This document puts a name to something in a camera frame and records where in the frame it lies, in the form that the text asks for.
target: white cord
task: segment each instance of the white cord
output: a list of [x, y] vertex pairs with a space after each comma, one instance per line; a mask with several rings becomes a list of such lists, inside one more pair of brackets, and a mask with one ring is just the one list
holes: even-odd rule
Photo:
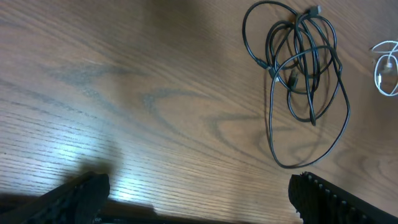
[[[395, 44], [395, 47], [392, 50], [390, 50], [390, 51], [375, 51], [374, 50], [376, 47], [381, 46], [383, 44]], [[381, 42], [380, 44], [377, 44], [376, 46], [372, 47], [372, 49], [371, 49], [372, 52], [385, 54], [385, 55], [382, 55], [381, 57], [379, 57], [379, 60], [377, 60], [376, 66], [374, 67], [374, 84], [376, 85], [376, 88], [379, 90], [379, 92], [381, 94], [383, 94], [384, 96], [396, 96], [396, 95], [398, 95], [398, 92], [395, 93], [395, 91], [398, 88], [398, 82], [396, 84], [396, 87], [391, 91], [391, 93], [386, 93], [385, 91], [383, 91], [381, 89], [381, 73], [378, 72], [379, 71], [379, 64], [380, 64], [381, 60], [384, 57], [387, 57], [387, 63], [385, 65], [385, 67], [389, 68], [389, 69], [392, 69], [391, 58], [394, 59], [396, 61], [396, 69], [397, 69], [397, 75], [398, 75], [398, 60], [392, 54], [392, 53], [398, 52], [397, 48], [398, 48], [398, 41], [387, 40], [387, 41]]]

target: black object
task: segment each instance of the black object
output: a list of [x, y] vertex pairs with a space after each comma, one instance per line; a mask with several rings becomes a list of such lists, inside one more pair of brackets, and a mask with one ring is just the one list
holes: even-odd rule
[[[265, 55], [266, 60], [265, 61], [263, 59], [256, 57], [253, 54], [252, 50], [249, 47], [248, 40], [246, 37], [246, 21], [248, 19], [248, 16], [249, 16], [250, 12], [255, 7], [258, 7], [261, 4], [273, 4], [273, 5], [281, 6], [284, 9], [290, 11], [294, 16], [294, 22], [279, 21], [279, 22], [276, 22], [270, 28], [268, 35], [267, 35], [267, 39], [266, 39], [266, 55]], [[271, 153], [272, 153], [272, 156], [274, 157], [274, 160], [276, 161], [276, 163], [279, 166], [281, 166], [282, 168], [285, 168], [285, 169], [295, 169], [295, 168], [309, 166], [309, 165], [312, 165], [312, 164], [318, 162], [319, 160], [323, 159], [325, 156], [327, 156], [331, 152], [331, 150], [334, 148], [334, 146], [340, 139], [341, 135], [344, 133], [344, 130], [346, 129], [347, 124], [348, 124], [349, 115], [350, 115], [350, 111], [351, 111], [350, 107], [349, 107], [348, 97], [347, 97], [345, 88], [343, 86], [343, 82], [341, 81], [341, 72], [343, 70], [343, 66], [337, 56], [337, 53], [336, 53], [336, 48], [337, 48], [336, 32], [335, 32], [333, 26], [330, 24], [330, 22], [327, 19], [325, 19], [324, 17], [319, 16], [319, 13], [320, 13], [319, 6], [311, 7], [309, 10], [305, 11], [303, 14], [299, 14], [295, 10], [293, 10], [291, 7], [288, 7], [285, 4], [282, 4], [280, 2], [259, 1], [255, 4], [253, 4], [248, 9], [247, 13], [244, 15], [244, 18], [243, 18], [242, 36], [243, 36], [244, 45], [246, 46], [246, 49], [248, 50], [249, 55], [254, 59], [254, 61], [263, 69], [268, 70], [268, 72], [272, 78], [271, 93], [270, 93], [270, 99], [269, 99], [269, 120], [268, 120], [268, 122], [269, 122], [269, 136], [268, 137], [269, 138], [268, 138], [268, 142], [269, 142], [269, 147], [271, 149]], [[333, 34], [333, 46], [329, 43], [327, 35], [325, 35], [323, 33], [322, 29], [314, 21], [314, 19], [321, 20], [330, 28], [331, 33]], [[312, 27], [314, 27], [317, 30], [318, 35], [320, 35], [320, 37], [322, 38], [322, 41], [325, 43], [324, 45], [322, 45], [322, 46], [316, 45], [315, 40], [313, 38], [313, 34], [311, 34], [311, 32], [308, 29], [308, 25], [311, 25]], [[274, 37], [276, 36], [276, 34], [278, 32], [280, 32], [282, 30], [286, 30], [287, 33], [284, 35], [284, 38], [282, 39], [282, 41], [280, 42], [280, 44], [278, 45], [278, 47], [275, 50], [274, 46], [273, 46], [274, 45]], [[287, 42], [287, 39], [288, 39], [290, 33], [292, 33], [292, 31], [293, 31], [293, 35], [294, 35], [293, 43], [294, 43], [295, 55], [291, 56], [291, 58], [287, 59], [282, 64], [279, 64], [278, 63], [279, 52], [280, 52], [282, 46]], [[304, 49], [303, 36], [305, 38], [307, 38], [308, 42], [310, 43], [310, 49]], [[321, 62], [320, 62], [320, 57], [319, 57], [320, 55], [318, 53], [318, 51], [321, 49], [325, 49], [325, 50], [329, 51], [329, 53], [330, 53], [330, 60], [324, 68], [321, 68]], [[308, 64], [307, 64], [308, 59], [307, 59], [307, 56], [305, 56], [306, 54], [309, 54], [309, 53], [311, 53], [311, 55], [312, 55], [312, 71], [313, 71], [312, 74], [310, 74], [310, 72], [308, 71]], [[329, 103], [325, 106], [325, 108], [323, 110], [319, 111], [316, 114], [314, 111], [314, 108], [313, 108], [313, 98], [314, 98], [316, 90], [319, 87], [321, 75], [324, 74], [328, 70], [330, 65], [332, 65], [332, 64], [333, 64], [333, 68], [335, 70], [337, 80], [338, 80], [337, 84], [336, 84], [336, 88], [333, 92], [333, 96], [330, 98]], [[295, 84], [297, 83], [298, 77], [295, 77], [294, 80], [291, 80], [288, 83], [286, 83], [282, 79], [279, 72], [281, 70], [289, 70], [289, 69], [297, 69], [301, 74], [304, 75], [305, 91], [296, 90]], [[280, 82], [287, 89], [287, 106], [288, 106], [290, 112], [292, 113], [292, 116], [297, 121], [311, 122], [312, 125], [314, 125], [314, 126], [316, 125], [317, 119], [320, 118], [328, 110], [328, 108], [331, 105], [331, 102], [334, 100], [334, 98], [337, 94], [339, 87], [341, 87], [341, 90], [343, 92], [344, 99], [345, 99], [346, 105], [347, 105], [347, 114], [346, 114], [345, 121], [343, 123], [343, 127], [342, 127], [340, 133], [338, 134], [337, 138], [333, 142], [333, 144], [329, 147], [329, 149], [322, 156], [320, 156], [318, 159], [315, 159], [312, 162], [309, 162], [306, 164], [285, 165], [278, 160], [278, 158], [275, 154], [274, 142], [272, 140], [272, 109], [273, 109], [273, 105], [274, 105], [274, 88], [275, 88], [276, 82]], [[299, 118], [295, 114], [295, 112], [292, 108], [292, 105], [291, 105], [292, 93], [307, 96], [308, 105], [310, 108], [310, 117], [309, 118]]]
[[[0, 214], [0, 223], [219, 223], [158, 216], [155, 212], [132, 210], [125, 215], [98, 213], [109, 195], [106, 174], [89, 172], [64, 184], [31, 203]], [[334, 186], [313, 173], [292, 175], [289, 200], [300, 212], [305, 224], [373, 224], [398, 223], [398, 218], [373, 207], [350, 193]], [[4, 210], [4, 201], [0, 210]]]

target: tangled cable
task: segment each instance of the tangled cable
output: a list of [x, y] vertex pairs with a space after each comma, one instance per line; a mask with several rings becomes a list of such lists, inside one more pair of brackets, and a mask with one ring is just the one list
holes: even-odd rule
[[[395, 44], [396, 46], [392, 50], [388, 50], [388, 51], [375, 51], [374, 50], [376, 47], [379, 47], [379, 46], [384, 45], [384, 44]], [[394, 61], [396, 62], [396, 69], [397, 69], [397, 74], [398, 74], [398, 60], [397, 60], [397, 58], [395, 56], [393, 56], [393, 53], [398, 52], [398, 41], [394, 41], [394, 40], [383, 41], [380, 44], [377, 44], [376, 46], [372, 47], [371, 51], [373, 51], [375, 53], [384, 54], [381, 57], [379, 57], [379, 60], [377, 60], [376, 66], [374, 67], [374, 84], [376, 85], [377, 89], [384, 96], [396, 96], [396, 95], [398, 95], [398, 92], [395, 93], [395, 91], [398, 88], [398, 82], [396, 83], [396, 86], [391, 91], [391, 93], [386, 93], [384, 90], [381, 89], [381, 73], [379, 72], [379, 64], [380, 64], [381, 60], [383, 58], [387, 57], [387, 63], [384, 66], [384, 70], [391, 70], [392, 69], [393, 65], [391, 63], [391, 59], [394, 59]]]
[[[290, 11], [294, 16], [295, 16], [295, 21], [290, 22], [290, 21], [279, 21], [276, 22], [269, 30], [267, 39], [266, 39], [266, 60], [262, 60], [258, 57], [256, 57], [253, 52], [251, 51], [248, 40], [246, 38], [246, 21], [248, 19], [248, 16], [250, 12], [257, 6], [261, 4], [274, 4], [278, 6], [282, 6], [284, 9], [287, 9]], [[269, 99], [269, 147], [271, 149], [272, 156], [276, 163], [285, 169], [296, 169], [296, 168], [301, 168], [305, 166], [312, 165], [319, 160], [323, 159], [325, 156], [327, 156], [331, 150], [334, 148], [338, 140], [340, 139], [341, 135], [344, 133], [348, 120], [349, 120], [349, 115], [350, 115], [350, 108], [349, 108], [349, 102], [348, 102], [348, 97], [346, 94], [346, 91], [343, 86], [343, 82], [341, 81], [341, 71], [343, 69], [343, 66], [337, 56], [336, 53], [336, 47], [337, 47], [337, 40], [336, 40], [336, 32], [333, 28], [333, 26], [330, 24], [330, 22], [325, 19], [322, 16], [319, 16], [320, 12], [320, 7], [311, 7], [309, 10], [307, 10], [304, 14], [298, 14], [295, 10], [293, 10], [291, 7], [286, 6], [285, 4], [282, 4], [280, 2], [276, 1], [259, 1], [255, 4], [253, 4], [246, 14], [244, 15], [243, 19], [243, 25], [242, 25], [242, 35], [243, 35], [243, 42], [246, 46], [246, 49], [248, 50], [250, 56], [254, 59], [254, 61], [257, 62], [258, 65], [260, 65], [262, 68], [268, 70], [270, 76], [272, 77], [272, 85], [271, 85], [271, 93], [270, 93], [270, 99]], [[328, 37], [325, 36], [323, 31], [321, 30], [320, 26], [313, 20], [313, 19], [319, 19], [323, 22], [325, 22], [330, 30], [332, 31], [333, 34], [333, 46], [330, 45]], [[305, 22], [309, 22], [319, 33], [321, 36], [324, 45], [317, 46], [315, 44], [313, 35], [310, 33], [307, 24]], [[287, 30], [287, 33], [284, 35], [283, 39], [281, 40], [280, 44], [278, 45], [277, 49], [274, 50], [273, 43], [274, 43], [274, 37], [275, 35], [281, 31], [281, 30]], [[294, 33], [294, 50], [295, 50], [295, 55], [291, 56], [291, 58], [287, 59], [283, 63], [279, 64], [278, 62], [278, 55], [279, 52], [282, 48], [282, 46], [285, 44], [285, 42], [288, 40], [288, 37], [290, 33], [293, 31]], [[303, 35], [307, 38], [307, 40], [310, 43], [310, 48], [309, 49], [304, 49], [304, 43], [303, 43]], [[320, 49], [326, 49], [330, 53], [330, 60], [329, 62], [325, 65], [324, 68], [321, 68], [321, 63], [319, 59], [319, 53], [318, 50]], [[312, 55], [312, 68], [313, 68], [313, 74], [310, 75], [308, 72], [308, 65], [307, 65], [307, 57], [306, 54], [311, 53]], [[331, 97], [329, 103], [325, 106], [325, 108], [321, 111], [319, 111], [317, 114], [315, 114], [314, 109], [313, 109], [313, 97], [316, 92], [316, 90], [319, 87], [319, 82], [320, 82], [320, 76], [328, 70], [329, 66], [333, 64], [333, 68], [335, 69], [336, 76], [337, 76], [337, 84], [336, 88], [333, 92], [333, 96]], [[288, 82], [285, 82], [279, 75], [279, 72], [281, 70], [292, 70]], [[305, 91], [298, 91], [295, 89], [295, 86], [297, 84], [297, 80], [299, 78], [299, 74], [303, 74], [305, 78]], [[274, 104], [274, 88], [275, 84], [277, 82], [280, 82], [286, 89], [287, 89], [287, 106], [292, 113], [292, 116], [300, 121], [300, 122], [311, 122], [312, 125], [316, 125], [316, 121], [318, 118], [320, 118], [330, 107], [331, 102], [335, 98], [337, 91], [339, 87], [341, 86], [341, 90], [343, 92], [346, 105], [347, 105], [347, 114], [346, 118], [343, 123], [343, 127], [338, 134], [337, 138], [334, 140], [333, 144], [329, 147], [329, 149], [321, 155], [318, 159], [315, 159], [312, 162], [302, 164], [294, 164], [294, 165], [285, 165], [281, 163], [274, 150], [274, 142], [272, 140], [272, 108]], [[292, 93], [296, 93], [299, 95], [306, 95], [307, 100], [308, 100], [308, 105], [310, 108], [310, 117], [309, 118], [299, 118], [291, 105], [291, 97]]]

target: black cable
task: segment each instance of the black cable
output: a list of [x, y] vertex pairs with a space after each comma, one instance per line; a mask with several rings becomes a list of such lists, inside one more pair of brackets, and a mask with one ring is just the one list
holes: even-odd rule
[[[251, 49], [249, 47], [248, 40], [246, 38], [246, 21], [248, 19], [248, 16], [249, 16], [250, 12], [255, 7], [257, 7], [261, 4], [275, 4], [275, 5], [281, 6], [284, 9], [289, 10], [295, 16], [294, 22], [279, 21], [279, 22], [276, 22], [271, 27], [270, 31], [268, 32], [267, 39], [266, 39], [266, 60], [265, 61], [260, 58], [257, 58], [253, 54], [253, 52], [251, 51]], [[260, 65], [262, 68], [268, 70], [272, 77], [271, 93], [270, 93], [270, 99], [269, 99], [269, 121], [268, 121], [269, 122], [269, 138], [268, 138], [268, 140], [269, 140], [269, 147], [271, 149], [272, 156], [274, 157], [276, 163], [280, 167], [285, 168], [285, 169], [296, 169], [296, 168], [309, 166], [309, 165], [312, 165], [312, 164], [318, 162], [319, 160], [323, 159], [325, 156], [327, 156], [331, 152], [331, 150], [334, 148], [334, 146], [340, 139], [341, 135], [344, 133], [344, 131], [347, 127], [349, 116], [350, 116], [351, 110], [349, 107], [347, 93], [343, 86], [343, 82], [341, 81], [341, 72], [343, 70], [343, 66], [337, 56], [337, 53], [336, 53], [336, 48], [337, 48], [336, 32], [335, 32], [335, 29], [333, 28], [333, 26], [330, 24], [330, 22], [327, 19], [318, 15], [319, 12], [320, 12], [320, 8], [317, 6], [317, 7], [311, 7], [304, 14], [298, 14], [291, 7], [288, 7], [285, 4], [282, 4], [280, 2], [259, 1], [255, 4], [253, 4], [248, 9], [248, 11], [244, 15], [244, 19], [243, 19], [242, 36], [243, 36], [244, 45], [246, 46], [246, 49], [248, 50], [250, 56], [257, 62], [258, 65]], [[313, 19], [318, 19], [318, 20], [325, 22], [327, 24], [327, 26], [330, 28], [330, 30], [333, 34], [333, 46], [330, 45], [328, 37], [323, 33], [320, 26], [316, 22], [314, 22]], [[317, 30], [318, 34], [321, 36], [323, 43], [325, 45], [317, 46], [315, 44], [314, 38], [313, 38], [312, 34], [310, 33], [306, 23], [311, 24]], [[274, 47], [273, 47], [274, 37], [281, 30], [287, 30], [287, 33], [285, 34], [284, 38], [278, 45], [277, 49], [274, 50]], [[294, 34], [293, 43], [294, 43], [295, 55], [291, 56], [291, 58], [287, 59], [284, 63], [279, 65], [279, 63], [277, 61], [279, 52], [280, 52], [282, 46], [287, 41], [287, 39], [292, 31]], [[304, 49], [303, 36], [305, 36], [305, 38], [310, 43], [309, 49]], [[318, 53], [318, 50], [320, 50], [320, 49], [326, 49], [330, 53], [330, 60], [326, 64], [325, 68], [323, 68], [323, 69], [321, 69], [321, 67], [320, 67], [321, 63], [320, 63], [319, 53]], [[313, 69], [312, 75], [309, 74], [308, 65], [307, 65], [306, 54], [309, 54], [309, 53], [311, 53], [311, 55], [312, 55], [312, 65], [313, 65], [312, 66], [312, 69]], [[287, 66], [287, 64], [289, 62], [293, 62], [293, 65]], [[320, 76], [325, 71], [327, 71], [329, 66], [332, 64], [333, 64], [333, 68], [335, 69], [335, 73], [337, 76], [336, 88], [333, 92], [333, 96], [331, 97], [329, 103], [325, 106], [325, 108], [320, 113], [315, 114], [314, 109], [313, 109], [313, 97], [315, 95], [316, 90], [319, 87]], [[287, 83], [279, 75], [279, 72], [281, 70], [292, 70], [292, 73], [291, 73]], [[297, 84], [297, 79], [298, 79], [298, 76], [297, 76], [298, 73], [303, 74], [305, 77], [305, 91], [295, 90], [295, 85]], [[287, 89], [287, 106], [288, 106], [290, 112], [292, 113], [293, 117], [300, 122], [311, 122], [312, 125], [314, 125], [314, 126], [316, 125], [316, 120], [318, 118], [320, 118], [329, 109], [331, 102], [334, 100], [339, 87], [341, 87], [341, 90], [343, 92], [344, 99], [345, 99], [346, 105], [347, 105], [347, 115], [344, 120], [343, 127], [342, 127], [340, 133], [338, 134], [337, 138], [333, 142], [333, 144], [329, 147], [329, 149], [322, 156], [320, 156], [318, 159], [315, 159], [312, 162], [309, 162], [306, 164], [285, 165], [285, 164], [282, 164], [278, 160], [278, 158], [275, 154], [274, 143], [272, 140], [272, 107], [274, 104], [274, 88], [275, 88], [275, 83], [277, 82], [277, 80], [280, 81], [280, 83]], [[291, 104], [292, 93], [307, 96], [308, 105], [310, 108], [310, 117], [309, 118], [299, 118], [295, 114], [295, 112], [292, 108], [292, 104]]]

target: wood grain pattern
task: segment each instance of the wood grain pattern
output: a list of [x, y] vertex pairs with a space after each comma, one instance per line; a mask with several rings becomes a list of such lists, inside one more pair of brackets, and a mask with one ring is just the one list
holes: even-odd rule
[[[270, 80], [241, 38], [253, 2], [1, 1], [0, 192], [41, 195], [93, 170], [110, 173], [111, 199], [158, 213], [300, 223], [287, 187], [304, 169], [283, 170], [272, 159]], [[336, 149], [306, 170], [398, 216], [398, 104], [374, 87], [376, 55], [368, 51], [397, 38], [398, 4], [284, 3], [298, 11], [322, 5], [337, 31], [352, 109]], [[264, 54], [268, 28], [287, 16], [272, 6], [253, 12], [255, 53]], [[305, 98], [295, 105], [307, 115]], [[317, 127], [298, 123], [278, 86], [278, 155], [298, 162], [321, 154], [344, 115], [340, 93]]]

